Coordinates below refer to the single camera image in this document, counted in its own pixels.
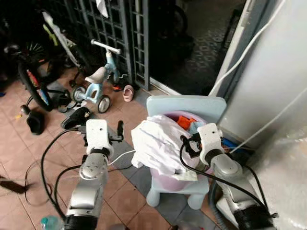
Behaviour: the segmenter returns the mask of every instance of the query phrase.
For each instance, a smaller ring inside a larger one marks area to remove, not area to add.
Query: orange cloth
[[[190,125],[192,122],[195,122],[196,120],[193,118],[186,118],[185,116],[180,116],[177,123],[180,127],[182,127],[184,130],[188,130],[190,128]]]

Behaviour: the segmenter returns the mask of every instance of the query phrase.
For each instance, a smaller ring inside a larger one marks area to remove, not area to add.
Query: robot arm
[[[216,124],[207,124],[197,129],[198,134],[193,141],[200,141],[199,152],[188,146],[188,152],[193,156],[199,155],[200,160],[213,168],[214,175],[235,184],[257,197],[257,194],[243,175],[241,165],[224,153],[221,145],[222,132]],[[268,210],[259,205],[251,196],[238,189],[217,181],[221,186],[231,212],[236,218],[241,230],[276,229]]]
[[[113,155],[106,120],[90,119],[86,122],[87,157],[79,170],[80,181],[74,189],[65,219],[66,230],[94,230],[103,202],[103,190],[108,180],[107,163]]]

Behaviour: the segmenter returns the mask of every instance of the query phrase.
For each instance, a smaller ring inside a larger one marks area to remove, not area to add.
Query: pink shoe
[[[131,102],[133,99],[134,89],[131,85],[126,85],[123,91],[124,101]]]

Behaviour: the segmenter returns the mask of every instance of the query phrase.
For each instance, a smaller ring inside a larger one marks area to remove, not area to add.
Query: doorway
[[[163,2],[149,1],[150,76],[180,94],[208,95],[245,0]]]

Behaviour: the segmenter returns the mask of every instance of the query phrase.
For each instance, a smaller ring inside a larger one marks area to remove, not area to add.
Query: chair backrest
[[[149,116],[172,111],[186,111],[200,116],[209,123],[217,123],[227,104],[224,98],[192,95],[163,95],[147,98]]]

